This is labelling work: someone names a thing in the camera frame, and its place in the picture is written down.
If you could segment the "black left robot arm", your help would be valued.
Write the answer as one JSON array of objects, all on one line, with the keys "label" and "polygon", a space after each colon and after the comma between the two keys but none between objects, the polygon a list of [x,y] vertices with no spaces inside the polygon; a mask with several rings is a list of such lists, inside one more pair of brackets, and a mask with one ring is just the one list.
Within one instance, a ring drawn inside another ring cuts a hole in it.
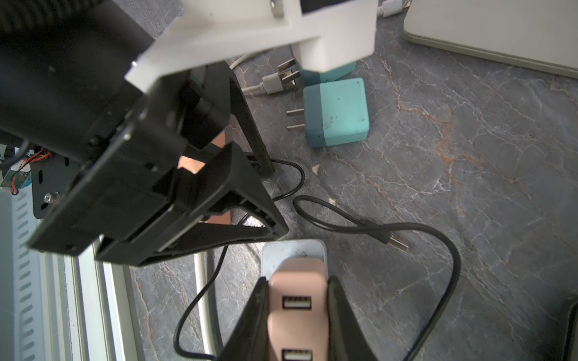
[{"label": "black left robot arm", "polygon": [[30,248],[99,242],[97,260],[147,266],[287,234],[234,72],[213,63],[140,90],[125,75],[152,42],[110,1],[1,3],[1,136],[49,153],[33,166]]}]

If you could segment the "teal charger adapter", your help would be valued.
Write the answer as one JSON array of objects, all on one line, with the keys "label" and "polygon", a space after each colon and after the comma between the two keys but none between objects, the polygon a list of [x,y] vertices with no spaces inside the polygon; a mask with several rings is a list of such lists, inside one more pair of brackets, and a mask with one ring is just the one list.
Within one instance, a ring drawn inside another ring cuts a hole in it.
[{"label": "teal charger adapter", "polygon": [[346,75],[351,74],[355,70],[356,62],[349,63],[345,66],[338,67],[328,72],[312,72],[305,70],[301,64],[295,60],[295,58],[291,58],[290,60],[280,64],[278,66],[278,70],[281,72],[292,67],[295,67],[298,70],[300,79],[303,81],[303,85],[308,87],[316,84],[338,81],[341,78],[344,78]]},{"label": "teal charger adapter", "polygon": [[303,128],[309,147],[333,147],[364,141],[370,132],[365,84],[352,78],[316,84],[303,89],[303,107],[287,116],[304,116]]}]

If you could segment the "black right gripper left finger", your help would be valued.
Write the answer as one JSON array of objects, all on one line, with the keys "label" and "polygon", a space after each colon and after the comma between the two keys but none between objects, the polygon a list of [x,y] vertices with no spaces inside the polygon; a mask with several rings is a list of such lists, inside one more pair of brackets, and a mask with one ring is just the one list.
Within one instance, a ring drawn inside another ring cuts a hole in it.
[{"label": "black right gripper left finger", "polygon": [[258,279],[238,323],[218,361],[268,360],[269,287],[265,277]]}]

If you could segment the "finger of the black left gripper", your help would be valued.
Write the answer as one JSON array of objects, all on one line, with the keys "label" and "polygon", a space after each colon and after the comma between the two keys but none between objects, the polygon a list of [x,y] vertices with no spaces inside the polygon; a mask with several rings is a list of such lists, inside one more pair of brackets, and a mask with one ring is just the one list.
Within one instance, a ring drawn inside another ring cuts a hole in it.
[{"label": "finger of the black left gripper", "polygon": [[[275,240],[288,232],[278,207],[239,145],[226,145],[203,171],[213,174],[210,187],[200,185],[200,172],[177,170],[173,204],[151,224],[147,240],[139,245],[143,252],[140,266],[229,244]],[[230,225],[204,223],[227,211],[232,216]]]},{"label": "finger of the black left gripper", "polygon": [[234,71],[224,61],[212,64],[212,70],[215,71],[212,85],[217,87],[214,97],[215,102],[224,112],[226,120],[229,120],[230,116],[233,115],[239,123],[257,162],[257,173],[259,176],[261,178],[271,178],[275,173],[272,160]]}]

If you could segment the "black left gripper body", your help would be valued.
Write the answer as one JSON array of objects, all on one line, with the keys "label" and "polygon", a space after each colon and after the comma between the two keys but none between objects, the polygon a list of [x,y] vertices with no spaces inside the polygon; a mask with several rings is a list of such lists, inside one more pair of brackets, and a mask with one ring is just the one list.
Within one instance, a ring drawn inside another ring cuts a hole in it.
[{"label": "black left gripper body", "polygon": [[140,266],[139,245],[173,204],[180,157],[207,164],[221,151],[212,139],[229,120],[216,91],[161,81],[150,95],[137,89],[130,95],[135,104],[108,147],[77,174],[29,248],[78,256],[100,240],[98,260]]}]

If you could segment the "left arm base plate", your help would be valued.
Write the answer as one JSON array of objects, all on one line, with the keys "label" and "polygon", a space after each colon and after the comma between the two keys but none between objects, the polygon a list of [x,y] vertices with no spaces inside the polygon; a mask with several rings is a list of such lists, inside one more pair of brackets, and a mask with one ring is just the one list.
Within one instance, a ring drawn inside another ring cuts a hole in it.
[{"label": "left arm base plate", "polygon": [[44,219],[54,205],[46,203],[45,196],[48,193],[63,196],[80,169],[80,163],[60,155],[31,164],[33,214],[37,219]]}]

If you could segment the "small pink plug adapter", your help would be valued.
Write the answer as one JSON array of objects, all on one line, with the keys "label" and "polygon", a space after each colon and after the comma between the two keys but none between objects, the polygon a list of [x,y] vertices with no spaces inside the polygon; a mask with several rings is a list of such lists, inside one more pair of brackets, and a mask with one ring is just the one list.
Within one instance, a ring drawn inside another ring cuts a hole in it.
[{"label": "small pink plug adapter", "polygon": [[270,360],[328,360],[328,270],[313,257],[284,260],[268,281]]}]

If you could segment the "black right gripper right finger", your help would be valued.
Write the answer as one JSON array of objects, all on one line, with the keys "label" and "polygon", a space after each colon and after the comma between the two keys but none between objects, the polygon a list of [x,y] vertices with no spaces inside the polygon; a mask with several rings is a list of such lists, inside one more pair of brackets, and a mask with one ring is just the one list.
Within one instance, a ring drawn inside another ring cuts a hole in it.
[{"label": "black right gripper right finger", "polygon": [[377,360],[336,276],[331,276],[328,281],[328,315],[329,360]]}]

